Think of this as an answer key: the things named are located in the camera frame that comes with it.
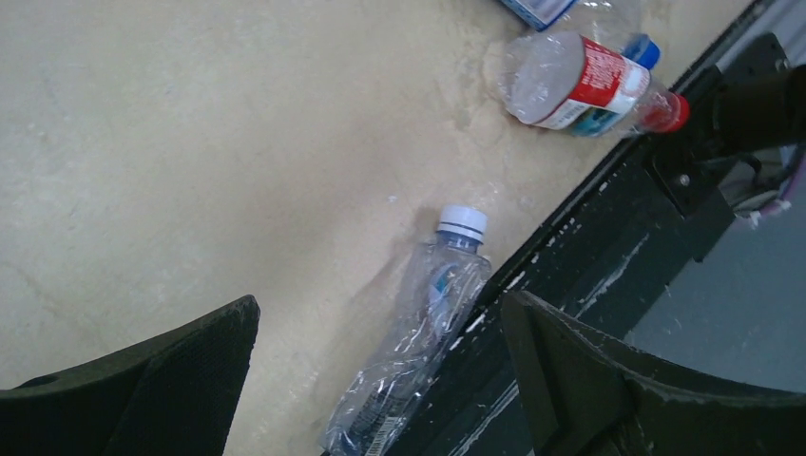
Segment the small blue Pepsi bottle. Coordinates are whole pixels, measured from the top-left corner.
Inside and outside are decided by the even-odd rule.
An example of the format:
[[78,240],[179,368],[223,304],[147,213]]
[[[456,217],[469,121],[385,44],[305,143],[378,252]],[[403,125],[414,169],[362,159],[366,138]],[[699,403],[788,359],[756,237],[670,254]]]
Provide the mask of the small blue Pepsi bottle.
[[502,0],[501,4],[538,31],[555,26],[632,31],[642,21],[640,1]]

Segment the clear white cap bottle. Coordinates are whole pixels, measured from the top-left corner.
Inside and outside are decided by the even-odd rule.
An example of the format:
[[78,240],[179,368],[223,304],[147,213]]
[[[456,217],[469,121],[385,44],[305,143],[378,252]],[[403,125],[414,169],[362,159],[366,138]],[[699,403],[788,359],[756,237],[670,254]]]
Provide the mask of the clear white cap bottle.
[[384,455],[413,418],[492,274],[480,255],[488,216],[443,207],[396,288],[390,329],[336,405],[320,444],[329,455]]

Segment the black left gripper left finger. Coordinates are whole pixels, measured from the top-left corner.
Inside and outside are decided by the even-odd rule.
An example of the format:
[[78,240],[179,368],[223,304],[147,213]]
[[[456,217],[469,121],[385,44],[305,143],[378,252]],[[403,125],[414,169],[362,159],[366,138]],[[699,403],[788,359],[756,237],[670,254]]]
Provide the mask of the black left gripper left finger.
[[4,455],[221,455],[259,331],[245,295],[1,392]]

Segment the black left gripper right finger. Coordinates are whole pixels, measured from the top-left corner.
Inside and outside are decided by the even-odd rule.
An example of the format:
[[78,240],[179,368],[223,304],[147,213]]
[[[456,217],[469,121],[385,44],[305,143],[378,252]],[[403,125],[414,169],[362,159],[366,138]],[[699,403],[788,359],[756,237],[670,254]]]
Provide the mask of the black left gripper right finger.
[[526,292],[501,321],[538,455],[801,455],[805,397],[680,366]]

